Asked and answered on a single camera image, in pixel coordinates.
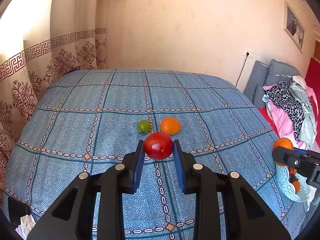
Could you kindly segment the red tomato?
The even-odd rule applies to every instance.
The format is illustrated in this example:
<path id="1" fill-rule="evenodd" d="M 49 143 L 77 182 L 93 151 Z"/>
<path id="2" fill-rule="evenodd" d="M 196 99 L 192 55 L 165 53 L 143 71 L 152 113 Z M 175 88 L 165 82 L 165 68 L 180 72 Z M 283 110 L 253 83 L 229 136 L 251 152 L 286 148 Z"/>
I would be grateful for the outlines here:
<path id="1" fill-rule="evenodd" d="M 146 137 L 144 152 L 153 160 L 164 160 L 173 152 L 171 137 L 164 132 L 154 132 Z"/>
<path id="2" fill-rule="evenodd" d="M 294 176 L 297 173 L 297 170 L 294 168 L 289 168 L 289 175 Z"/>

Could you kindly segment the orange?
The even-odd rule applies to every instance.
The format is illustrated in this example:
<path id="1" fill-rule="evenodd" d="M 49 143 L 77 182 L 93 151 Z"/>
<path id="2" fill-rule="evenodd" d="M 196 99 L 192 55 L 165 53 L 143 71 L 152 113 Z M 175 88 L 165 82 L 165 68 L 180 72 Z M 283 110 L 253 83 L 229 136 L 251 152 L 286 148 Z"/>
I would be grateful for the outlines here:
<path id="1" fill-rule="evenodd" d="M 295 148 L 294 148 L 291 140 L 290 140 L 290 139 L 287 139 L 287 138 L 280 138 L 280 139 L 278 139 L 278 140 L 274 143 L 272 150 L 275 149 L 275 148 L 278 147 L 278 146 L 287 148 L 287 149 L 289 149 L 289 150 L 295 150 Z"/>
<path id="2" fill-rule="evenodd" d="M 299 190 L 300 190 L 300 182 L 299 181 L 293 181 L 291 184 L 295 188 L 295 194 L 297 194 L 299 192 Z"/>
<path id="3" fill-rule="evenodd" d="M 180 131 L 180 129 L 181 124 L 175 118 L 167 117 L 161 121 L 161 131 L 168 135 L 175 135 Z"/>

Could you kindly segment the small green tomato back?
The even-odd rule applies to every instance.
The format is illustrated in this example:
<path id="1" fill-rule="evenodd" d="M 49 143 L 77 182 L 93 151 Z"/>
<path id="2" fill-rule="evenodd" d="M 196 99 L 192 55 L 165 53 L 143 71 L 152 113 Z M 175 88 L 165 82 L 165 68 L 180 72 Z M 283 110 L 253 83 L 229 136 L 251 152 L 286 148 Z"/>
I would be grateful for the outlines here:
<path id="1" fill-rule="evenodd" d="M 148 120 L 141 120 L 137 124 L 137 131 L 140 134 L 149 134 L 151 132 L 151 124 L 149 123 Z"/>

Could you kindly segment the grey green quilt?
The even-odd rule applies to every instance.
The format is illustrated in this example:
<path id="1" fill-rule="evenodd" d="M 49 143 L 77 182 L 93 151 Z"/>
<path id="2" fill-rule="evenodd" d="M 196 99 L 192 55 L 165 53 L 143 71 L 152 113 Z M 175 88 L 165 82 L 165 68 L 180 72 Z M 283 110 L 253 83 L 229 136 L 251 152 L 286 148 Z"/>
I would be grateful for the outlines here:
<path id="1" fill-rule="evenodd" d="M 295 138 L 305 142 L 306 149 L 311 150 L 317 134 L 317 122 L 311 101 L 304 88 L 295 81 L 291 81 L 289 92 L 295 100 L 298 111 L 295 114 L 298 121 L 294 122 L 294 125 L 297 124 L 294 131 Z"/>

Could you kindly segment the light blue plastic basket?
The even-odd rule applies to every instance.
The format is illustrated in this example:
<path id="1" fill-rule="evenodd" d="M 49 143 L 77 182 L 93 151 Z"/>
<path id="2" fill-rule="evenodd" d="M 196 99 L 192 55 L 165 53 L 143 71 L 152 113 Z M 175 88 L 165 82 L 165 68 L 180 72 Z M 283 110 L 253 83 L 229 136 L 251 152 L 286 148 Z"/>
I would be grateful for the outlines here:
<path id="1" fill-rule="evenodd" d="M 289 175 L 289 169 L 285 166 L 276 164 L 276 175 L 279 187 L 285 196 L 293 202 L 311 202 L 313 196 L 311 194 L 311 187 L 306 183 L 306 178 L 296 173 L 294 176 Z M 295 177 L 293 181 L 300 182 L 300 190 L 295 194 L 295 188 L 291 184 L 291 178 Z"/>

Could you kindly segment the pink bedding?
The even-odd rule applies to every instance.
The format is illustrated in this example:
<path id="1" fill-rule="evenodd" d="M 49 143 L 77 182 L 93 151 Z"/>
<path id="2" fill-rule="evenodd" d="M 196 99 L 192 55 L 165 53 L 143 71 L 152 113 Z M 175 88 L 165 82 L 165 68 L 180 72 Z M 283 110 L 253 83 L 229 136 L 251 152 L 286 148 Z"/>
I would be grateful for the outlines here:
<path id="1" fill-rule="evenodd" d="M 311 96 L 315 97 L 315 93 L 314 93 L 313 89 L 308 87 L 306 84 L 300 84 L 300 83 L 298 83 L 298 84 L 304 88 L 304 90 L 306 91 L 306 93 L 311 101 Z M 266 110 L 267 110 L 268 116 L 271 118 L 271 120 L 275 124 L 278 136 L 280 138 L 290 139 L 296 148 L 307 150 L 305 142 L 298 141 L 294 138 L 293 124 L 292 124 L 291 120 L 289 119 L 289 117 L 287 116 L 287 114 L 284 112 L 284 110 L 277 108 L 271 102 L 271 100 L 268 99 L 266 93 L 263 95 L 262 100 L 266 105 Z"/>

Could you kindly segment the leopard print cloth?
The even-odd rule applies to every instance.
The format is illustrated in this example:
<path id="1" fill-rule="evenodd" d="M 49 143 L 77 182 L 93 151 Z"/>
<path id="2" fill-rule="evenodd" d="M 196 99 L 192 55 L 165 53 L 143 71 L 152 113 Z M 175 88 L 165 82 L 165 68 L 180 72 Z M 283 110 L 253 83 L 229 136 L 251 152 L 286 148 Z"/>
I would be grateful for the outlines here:
<path id="1" fill-rule="evenodd" d="M 264 87 L 264 91 L 271 102 L 279 109 L 284 110 L 293 124 L 293 136 L 299 140 L 299 135 L 304 121 L 304 113 L 300 102 L 293 96 L 291 88 L 292 80 L 281 81 L 270 88 Z"/>

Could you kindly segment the white crumpled paper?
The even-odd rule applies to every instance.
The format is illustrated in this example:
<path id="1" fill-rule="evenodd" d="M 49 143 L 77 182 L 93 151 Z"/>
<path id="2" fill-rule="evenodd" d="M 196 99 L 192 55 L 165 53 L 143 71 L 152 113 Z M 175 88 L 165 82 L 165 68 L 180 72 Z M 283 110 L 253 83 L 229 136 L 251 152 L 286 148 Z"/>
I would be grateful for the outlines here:
<path id="1" fill-rule="evenodd" d="M 20 218 L 20 224 L 15 231 L 23 240 L 26 240 L 35 224 L 36 222 L 32 215 L 25 215 Z"/>

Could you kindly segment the grey cushion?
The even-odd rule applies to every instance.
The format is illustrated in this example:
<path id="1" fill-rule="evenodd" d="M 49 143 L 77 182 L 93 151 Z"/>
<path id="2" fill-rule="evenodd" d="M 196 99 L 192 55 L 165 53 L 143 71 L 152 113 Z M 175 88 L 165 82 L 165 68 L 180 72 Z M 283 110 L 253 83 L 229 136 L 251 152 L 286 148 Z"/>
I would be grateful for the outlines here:
<path id="1" fill-rule="evenodd" d="M 300 75 L 300 72 L 287 63 L 272 59 L 270 64 L 267 65 L 261 61 L 256 61 L 244 90 L 244 95 L 257 109 L 264 108 L 265 103 L 262 97 L 265 91 L 263 87 L 291 80 L 293 75 Z"/>

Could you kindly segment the beige patterned curtain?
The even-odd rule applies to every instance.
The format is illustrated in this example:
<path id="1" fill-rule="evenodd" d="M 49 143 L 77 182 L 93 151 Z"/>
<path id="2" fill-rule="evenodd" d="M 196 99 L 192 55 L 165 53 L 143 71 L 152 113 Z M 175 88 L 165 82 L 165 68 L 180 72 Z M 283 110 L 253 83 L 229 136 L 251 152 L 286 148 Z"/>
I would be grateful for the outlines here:
<path id="1" fill-rule="evenodd" d="M 106 67 L 100 0 L 10 0 L 1 14 L 1 175 L 45 89 Z"/>

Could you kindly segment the white wall socket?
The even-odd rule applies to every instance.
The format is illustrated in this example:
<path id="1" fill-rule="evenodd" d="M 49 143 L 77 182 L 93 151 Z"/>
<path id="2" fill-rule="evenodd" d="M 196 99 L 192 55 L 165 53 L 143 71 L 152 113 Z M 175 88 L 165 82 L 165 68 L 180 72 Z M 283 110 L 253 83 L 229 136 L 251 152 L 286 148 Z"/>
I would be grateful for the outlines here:
<path id="1" fill-rule="evenodd" d="M 245 50 L 244 55 L 247 56 L 248 58 L 251 58 L 251 59 L 253 58 L 253 54 L 250 50 Z"/>

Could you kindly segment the framed wall picture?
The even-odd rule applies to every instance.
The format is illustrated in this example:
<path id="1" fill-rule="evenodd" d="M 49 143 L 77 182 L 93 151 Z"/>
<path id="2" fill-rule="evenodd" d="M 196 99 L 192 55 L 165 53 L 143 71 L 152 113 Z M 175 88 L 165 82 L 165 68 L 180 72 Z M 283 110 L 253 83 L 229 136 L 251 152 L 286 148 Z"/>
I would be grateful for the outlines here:
<path id="1" fill-rule="evenodd" d="M 304 49 L 305 28 L 287 1 L 285 1 L 284 30 L 302 53 Z"/>

